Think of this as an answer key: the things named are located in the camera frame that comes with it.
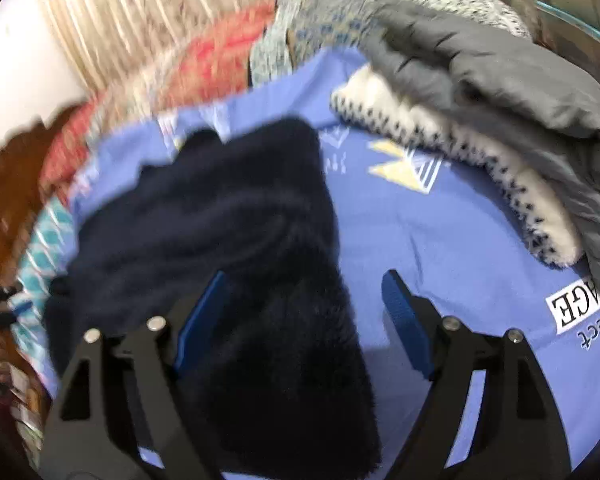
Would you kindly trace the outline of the red floral blanket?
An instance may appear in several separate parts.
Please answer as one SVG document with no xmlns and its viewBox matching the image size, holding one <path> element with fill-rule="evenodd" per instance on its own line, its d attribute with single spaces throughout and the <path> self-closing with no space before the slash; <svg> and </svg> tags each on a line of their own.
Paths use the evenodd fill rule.
<svg viewBox="0 0 600 480">
<path fill-rule="evenodd" d="M 42 200 L 57 196 L 64 202 L 76 170 L 117 128 L 247 89 L 252 45 L 275 13 L 276 1 L 264 0 L 227 15 L 94 94 L 72 112 L 50 144 L 38 177 Z"/>
</svg>

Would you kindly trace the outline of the teal white patterned pillow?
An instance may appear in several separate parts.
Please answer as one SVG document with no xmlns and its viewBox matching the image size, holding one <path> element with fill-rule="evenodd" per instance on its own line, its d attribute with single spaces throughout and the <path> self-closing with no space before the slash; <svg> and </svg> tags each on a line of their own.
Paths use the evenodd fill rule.
<svg viewBox="0 0 600 480">
<path fill-rule="evenodd" d="M 40 324 L 50 296 L 50 282 L 64 273 L 76 241 L 73 216 L 57 196 L 43 207 L 35 221 L 29 244 L 17 266 L 22 291 L 9 307 L 24 326 Z"/>
</svg>

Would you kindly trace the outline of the grey padded jacket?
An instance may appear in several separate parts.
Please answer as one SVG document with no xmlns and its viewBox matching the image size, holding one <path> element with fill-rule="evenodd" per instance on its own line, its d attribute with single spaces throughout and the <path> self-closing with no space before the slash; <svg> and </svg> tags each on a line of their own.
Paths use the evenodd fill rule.
<svg viewBox="0 0 600 480">
<path fill-rule="evenodd" d="M 457 15 L 385 10 L 361 48 L 390 86 L 512 148 L 554 190 L 600 291 L 600 84 L 529 40 Z"/>
</svg>

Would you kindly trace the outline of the white patterned knit sweater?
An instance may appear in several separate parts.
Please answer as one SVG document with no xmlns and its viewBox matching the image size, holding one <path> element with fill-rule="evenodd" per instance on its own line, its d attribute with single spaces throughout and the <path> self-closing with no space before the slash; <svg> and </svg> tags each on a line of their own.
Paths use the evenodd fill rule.
<svg viewBox="0 0 600 480">
<path fill-rule="evenodd" d="M 566 268 L 584 256 L 581 237 L 547 180 L 502 142 L 391 89 L 369 65 L 332 92 L 330 107 L 404 148 L 426 148 L 483 169 L 521 222 L 528 251 L 538 260 Z"/>
</svg>

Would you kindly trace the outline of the carved wooden headboard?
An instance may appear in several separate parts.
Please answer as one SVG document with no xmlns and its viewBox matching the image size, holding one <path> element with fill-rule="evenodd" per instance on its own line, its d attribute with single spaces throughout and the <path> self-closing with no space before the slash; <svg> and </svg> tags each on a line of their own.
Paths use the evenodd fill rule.
<svg viewBox="0 0 600 480">
<path fill-rule="evenodd" d="M 81 107 L 60 110 L 46 126 L 36 118 L 30 126 L 12 130 L 0 148 L 0 284 L 11 283 L 29 243 L 36 217 L 43 207 L 38 176 L 54 137 Z"/>
</svg>

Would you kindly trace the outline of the blue printed bed sheet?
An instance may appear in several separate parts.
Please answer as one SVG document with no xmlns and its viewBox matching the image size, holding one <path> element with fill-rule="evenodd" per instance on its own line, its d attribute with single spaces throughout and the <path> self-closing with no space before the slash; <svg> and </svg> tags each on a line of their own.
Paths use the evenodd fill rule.
<svg viewBox="0 0 600 480">
<path fill-rule="evenodd" d="M 279 116 L 301 116 L 320 134 L 384 461 L 398 454 L 427 391 L 381 300 L 381 278 L 392 269 L 473 330 L 499 335 L 518 327 L 527 335 L 554 393 L 571 460 L 581 463 L 600 440 L 600 293 L 588 267 L 553 269 L 536 260 L 483 170 L 340 122 L 330 95 L 362 63 L 358 51 L 327 49 L 297 73 L 250 92 L 116 131 L 79 176 L 67 207 L 74 225 L 133 185 L 146 162 L 170 162 L 193 130 L 209 127 L 228 140 Z M 19 323 L 15 336 L 43 384 L 55 388 L 42 324 Z"/>
</svg>

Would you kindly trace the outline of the dark navy fleece garment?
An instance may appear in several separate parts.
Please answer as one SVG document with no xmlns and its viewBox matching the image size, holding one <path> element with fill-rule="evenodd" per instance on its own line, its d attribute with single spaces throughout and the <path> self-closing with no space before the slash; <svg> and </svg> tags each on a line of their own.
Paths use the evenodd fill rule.
<svg viewBox="0 0 600 480">
<path fill-rule="evenodd" d="M 306 122 L 229 141 L 195 132 L 92 214 L 78 247 L 43 313 L 57 374 L 87 330 L 129 333 L 223 275 L 227 302 L 178 376 L 185 426 L 222 468 L 265 478 L 362 479 L 378 466 L 335 208 Z"/>
</svg>

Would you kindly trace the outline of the grey blue patterned cloth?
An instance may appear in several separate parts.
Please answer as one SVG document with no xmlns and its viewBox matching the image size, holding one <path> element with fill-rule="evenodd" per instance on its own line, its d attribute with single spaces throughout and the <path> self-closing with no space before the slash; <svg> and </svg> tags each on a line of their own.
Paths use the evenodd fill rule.
<svg viewBox="0 0 600 480">
<path fill-rule="evenodd" d="M 532 38 L 522 17 L 501 0 L 277 0 L 273 23 L 250 51 L 250 86 L 291 74 L 323 48 L 356 46 L 378 29 L 376 14 L 385 10 L 457 15 Z"/>
</svg>

